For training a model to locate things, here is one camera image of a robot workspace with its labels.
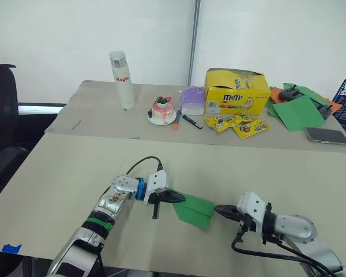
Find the beige table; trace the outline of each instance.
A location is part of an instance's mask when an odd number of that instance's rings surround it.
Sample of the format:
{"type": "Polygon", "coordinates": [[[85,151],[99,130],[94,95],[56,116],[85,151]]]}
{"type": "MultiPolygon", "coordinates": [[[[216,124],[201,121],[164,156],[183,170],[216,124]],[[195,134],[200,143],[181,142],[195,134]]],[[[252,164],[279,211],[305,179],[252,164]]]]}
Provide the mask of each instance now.
{"type": "MultiPolygon", "coordinates": [[[[133,110],[125,111],[121,108],[114,83],[84,81],[46,132],[346,153],[346,146],[312,143],[306,138],[304,131],[289,132],[280,119],[269,115],[267,108],[264,108],[260,117],[270,125],[270,130],[245,140],[241,140],[232,129],[222,133],[210,130],[203,116],[192,116],[192,119],[204,126],[202,130],[189,124],[183,118],[180,119],[178,130],[173,130],[170,125],[156,126],[148,122],[146,112],[158,95],[173,96],[174,106],[178,109],[179,89],[183,87],[134,84],[137,105],[133,110]]],[[[332,116],[327,119],[322,128],[340,130],[345,133],[332,116]]]]}
{"type": "MultiPolygon", "coordinates": [[[[112,178],[147,155],[158,156],[171,187],[216,204],[255,191],[275,213],[301,214],[346,265],[346,154],[270,148],[164,143],[45,134],[0,194],[0,250],[53,259],[89,215],[112,178]]],[[[146,161],[132,174],[156,169],[146,161]]],[[[131,202],[104,248],[114,267],[202,276],[305,276],[297,263],[237,254],[238,223],[214,214],[208,230],[178,220],[171,204],[152,220],[151,205],[131,202]]],[[[240,247],[278,252],[254,233],[240,247]]]]}

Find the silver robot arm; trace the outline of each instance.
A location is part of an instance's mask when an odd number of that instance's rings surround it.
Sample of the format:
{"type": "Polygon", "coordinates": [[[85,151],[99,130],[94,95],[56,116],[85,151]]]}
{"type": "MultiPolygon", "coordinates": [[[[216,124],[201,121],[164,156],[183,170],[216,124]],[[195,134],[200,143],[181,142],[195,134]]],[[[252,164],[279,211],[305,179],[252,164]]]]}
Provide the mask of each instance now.
{"type": "MultiPolygon", "coordinates": [[[[276,215],[271,212],[272,206],[270,203],[266,204],[254,192],[247,192],[240,196],[237,206],[233,205],[218,205],[215,210],[226,218],[239,221],[240,230],[238,237],[232,243],[232,248],[239,252],[235,247],[237,242],[242,242],[242,235],[247,231],[254,231],[262,238],[263,244],[272,242],[278,246],[289,250],[290,252],[303,257],[304,262],[300,262],[305,273],[309,277],[331,276],[331,274],[317,271],[315,267],[311,266],[311,258],[317,263],[327,268],[330,272],[338,277],[346,277],[346,268],[339,260],[336,254],[326,246],[317,236],[317,228],[314,223],[300,215],[276,215]],[[284,241],[291,248],[282,245],[284,241]]],[[[242,250],[240,253],[252,254],[255,256],[275,257],[280,259],[277,254],[252,252],[242,250]]]]}
{"type": "Polygon", "coordinates": [[[145,204],[155,204],[153,218],[157,218],[159,201],[184,201],[179,193],[168,190],[167,173],[162,169],[150,175],[147,184],[143,178],[115,177],[86,221],[51,263],[48,276],[104,276],[100,252],[125,202],[134,198],[145,204]]]}

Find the yellow box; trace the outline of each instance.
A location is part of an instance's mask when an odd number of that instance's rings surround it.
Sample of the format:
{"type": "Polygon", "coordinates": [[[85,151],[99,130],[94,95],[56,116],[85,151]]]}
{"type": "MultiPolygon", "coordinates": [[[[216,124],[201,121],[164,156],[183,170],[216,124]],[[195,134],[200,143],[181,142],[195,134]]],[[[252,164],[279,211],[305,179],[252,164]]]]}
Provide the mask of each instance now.
{"type": "Polygon", "coordinates": [[[239,69],[210,68],[204,90],[207,113],[259,115],[270,97],[263,74],[239,69]]]}

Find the yellow candy packet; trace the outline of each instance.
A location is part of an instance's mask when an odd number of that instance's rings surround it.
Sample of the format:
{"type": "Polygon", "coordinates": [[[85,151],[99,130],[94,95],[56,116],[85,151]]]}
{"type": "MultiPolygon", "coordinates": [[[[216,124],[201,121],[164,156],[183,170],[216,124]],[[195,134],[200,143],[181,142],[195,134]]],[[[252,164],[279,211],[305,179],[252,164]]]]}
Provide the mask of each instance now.
{"type": "Polygon", "coordinates": [[[211,129],[217,132],[227,130],[231,126],[227,121],[221,119],[220,117],[205,117],[204,121],[211,129]]]}
{"type": "Polygon", "coordinates": [[[270,126],[260,118],[252,122],[242,122],[233,126],[233,130],[242,140],[268,129],[270,129],[270,126]]]}
{"type": "Polygon", "coordinates": [[[252,119],[247,115],[234,115],[233,117],[227,119],[230,127],[240,124],[241,122],[251,122],[252,119]]]}

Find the white water bottle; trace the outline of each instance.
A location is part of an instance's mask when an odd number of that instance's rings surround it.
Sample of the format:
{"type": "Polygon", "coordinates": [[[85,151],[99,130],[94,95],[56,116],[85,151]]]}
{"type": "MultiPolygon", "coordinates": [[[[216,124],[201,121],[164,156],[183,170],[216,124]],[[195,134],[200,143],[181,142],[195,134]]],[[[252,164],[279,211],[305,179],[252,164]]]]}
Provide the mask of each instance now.
{"type": "Polygon", "coordinates": [[[123,51],[111,51],[109,57],[116,84],[116,91],[121,99],[122,107],[125,110],[130,110],[136,105],[136,101],[134,100],[126,55],[123,51]]]}

